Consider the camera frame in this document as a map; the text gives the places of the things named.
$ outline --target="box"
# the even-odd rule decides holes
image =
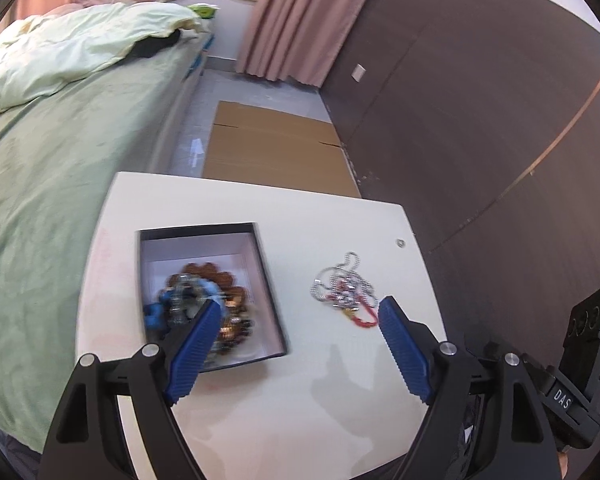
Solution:
[[[168,277],[189,263],[211,262],[230,272],[234,285],[245,288],[252,333],[227,355],[202,371],[230,368],[288,353],[285,333],[267,277],[256,226],[220,224],[138,232],[139,286],[143,308],[156,303]],[[145,328],[147,340],[155,338]]]
[[[202,177],[360,198],[332,124],[224,101]]]

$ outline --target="open box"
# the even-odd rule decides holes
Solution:
[[[253,223],[172,227],[138,232],[140,297],[155,303],[172,274],[190,263],[216,264],[246,290],[252,333],[227,355],[218,356],[208,372],[279,357],[288,353],[286,338],[269,286]],[[153,337],[146,330],[147,339]]]

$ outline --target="necklace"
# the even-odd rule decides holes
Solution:
[[[372,328],[378,325],[378,316],[375,312],[378,299],[371,283],[356,272],[359,265],[360,257],[356,253],[345,254],[343,263],[327,267],[318,273],[310,291],[316,300],[331,303],[335,308],[339,308],[359,327]],[[366,310],[373,321],[364,321],[356,315],[360,306]]]

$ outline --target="metal screw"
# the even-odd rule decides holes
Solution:
[[[518,366],[520,364],[520,358],[511,352],[504,356],[504,361],[510,366]]]
[[[96,360],[96,356],[93,354],[85,354],[80,358],[80,366],[91,366],[93,362]]]
[[[142,355],[144,357],[153,357],[154,355],[157,355],[159,351],[160,347],[154,343],[149,343],[142,347]]]
[[[456,355],[458,353],[458,347],[453,343],[450,343],[449,341],[445,341],[443,343],[440,343],[440,351],[444,355]]]

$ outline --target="green bed sheet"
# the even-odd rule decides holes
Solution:
[[[82,275],[109,185],[138,140],[155,135],[164,96],[207,40],[181,40],[0,116],[0,429],[33,450],[74,367]]]

